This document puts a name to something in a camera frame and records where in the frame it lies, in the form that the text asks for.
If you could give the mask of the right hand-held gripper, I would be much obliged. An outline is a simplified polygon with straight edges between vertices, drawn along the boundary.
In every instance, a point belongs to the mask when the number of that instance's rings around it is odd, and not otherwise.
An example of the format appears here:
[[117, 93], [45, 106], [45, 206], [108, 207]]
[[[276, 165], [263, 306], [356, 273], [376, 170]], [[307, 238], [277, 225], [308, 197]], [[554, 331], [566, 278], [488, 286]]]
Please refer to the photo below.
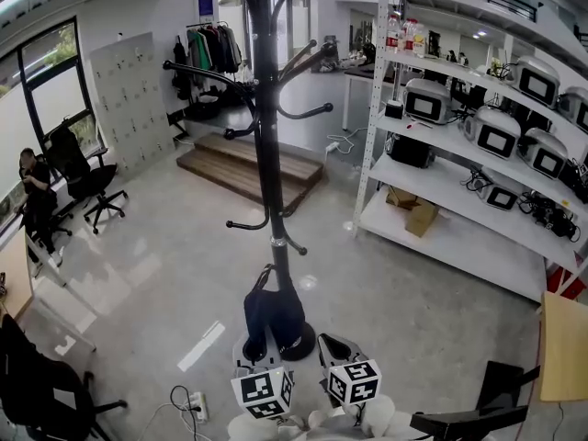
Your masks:
[[356, 343], [333, 334], [319, 334], [317, 346], [331, 402], [358, 405], [379, 395], [379, 365], [368, 359]]

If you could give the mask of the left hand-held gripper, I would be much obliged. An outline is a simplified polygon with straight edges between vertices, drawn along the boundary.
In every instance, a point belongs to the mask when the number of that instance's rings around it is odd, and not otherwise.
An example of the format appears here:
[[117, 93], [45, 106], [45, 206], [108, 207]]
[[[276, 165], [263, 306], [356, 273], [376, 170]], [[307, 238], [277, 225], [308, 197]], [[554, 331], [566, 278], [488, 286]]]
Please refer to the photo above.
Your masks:
[[238, 405], [256, 420], [288, 415], [293, 400], [293, 371], [281, 361], [271, 333], [265, 334], [264, 365], [255, 366], [249, 355], [250, 340], [242, 335], [232, 348], [235, 377], [231, 380]]

